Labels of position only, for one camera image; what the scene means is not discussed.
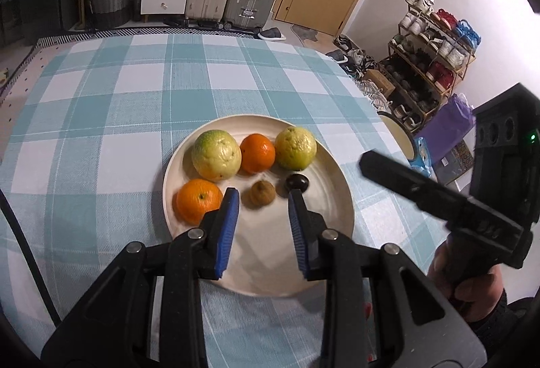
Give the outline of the person's right hand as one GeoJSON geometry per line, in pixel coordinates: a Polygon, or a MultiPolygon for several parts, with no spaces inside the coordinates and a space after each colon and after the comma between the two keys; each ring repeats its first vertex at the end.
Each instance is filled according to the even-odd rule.
{"type": "Polygon", "coordinates": [[[452,288],[444,273],[449,260],[448,242],[445,241],[437,248],[427,276],[446,298],[449,299],[453,295],[457,301],[468,304],[468,308],[461,314],[466,322],[487,318],[504,293],[501,266],[493,266],[485,275],[468,279],[452,288]]]}

